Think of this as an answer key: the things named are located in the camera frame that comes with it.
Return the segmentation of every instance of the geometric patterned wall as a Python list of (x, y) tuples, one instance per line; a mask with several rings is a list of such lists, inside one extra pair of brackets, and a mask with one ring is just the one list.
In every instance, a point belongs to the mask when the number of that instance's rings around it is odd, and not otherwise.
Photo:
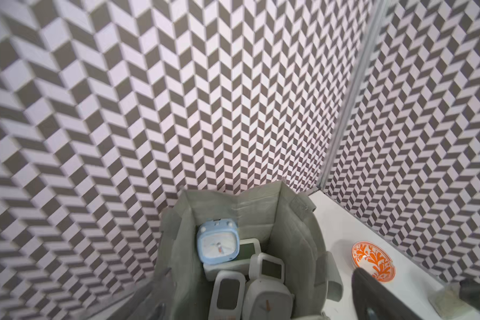
[(370, 9), (0, 1), (0, 319), (149, 276), (180, 187), (312, 187)]
[(386, 16), (325, 192), (445, 281), (480, 281), (480, 1)]

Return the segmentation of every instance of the fabric bin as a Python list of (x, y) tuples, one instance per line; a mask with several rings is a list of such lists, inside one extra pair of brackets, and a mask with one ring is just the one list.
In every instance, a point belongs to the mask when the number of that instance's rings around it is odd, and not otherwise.
[(326, 251), (315, 208), (307, 195), (295, 194), (280, 181), (239, 195), (183, 191), (176, 205), (161, 213), (154, 271), (172, 272), (175, 291), (169, 318), (207, 319), (213, 282), (206, 280), (198, 257), (197, 228), (205, 221), (231, 218), (240, 239), (257, 238), (262, 252), (284, 261), (285, 285), (295, 295), (292, 319), (322, 319), (326, 298), (339, 301), (343, 286), (333, 256)]

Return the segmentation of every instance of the alarm clock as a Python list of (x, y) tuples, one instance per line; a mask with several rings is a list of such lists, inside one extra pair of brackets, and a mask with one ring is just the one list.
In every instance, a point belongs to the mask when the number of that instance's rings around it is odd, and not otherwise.
[(290, 320), (293, 295), (285, 285), (266, 278), (249, 282), (243, 299), (242, 320)]
[(244, 291), (243, 274), (221, 270), (213, 284), (208, 320), (240, 320)]
[(251, 256), (249, 264), (249, 279), (265, 278), (281, 283), (285, 282), (285, 264), (276, 257), (266, 253)]
[(199, 227), (197, 244), (203, 263), (213, 265), (233, 260), (240, 251), (237, 224), (232, 219), (206, 221)]
[(214, 265), (207, 263), (203, 264), (206, 279), (208, 281), (214, 281), (218, 272), (221, 270), (237, 271), (243, 275), (249, 275), (251, 256), (261, 252), (262, 250), (258, 239), (252, 238), (240, 240), (240, 252), (235, 259)]

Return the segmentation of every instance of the white shelf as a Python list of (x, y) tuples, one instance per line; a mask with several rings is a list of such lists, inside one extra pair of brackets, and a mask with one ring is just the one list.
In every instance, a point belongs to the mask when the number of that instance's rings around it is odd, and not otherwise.
[[(406, 304), (423, 320), (441, 320), (429, 303), (431, 292), (443, 288), (443, 284), (409, 260), (407, 256), (392, 247), (368, 226), (357, 220), (335, 201), (321, 191), (310, 195), (317, 206), (315, 216), (322, 230), (326, 248), (333, 253), (343, 281), (343, 298), (340, 302), (327, 300), (324, 311), (331, 320), (357, 319), (352, 301), (351, 250), (358, 241), (369, 241), (379, 246), (393, 260), (396, 268), (395, 278), (384, 286)], [(480, 313), (470, 311), (455, 320), (479, 320)]]

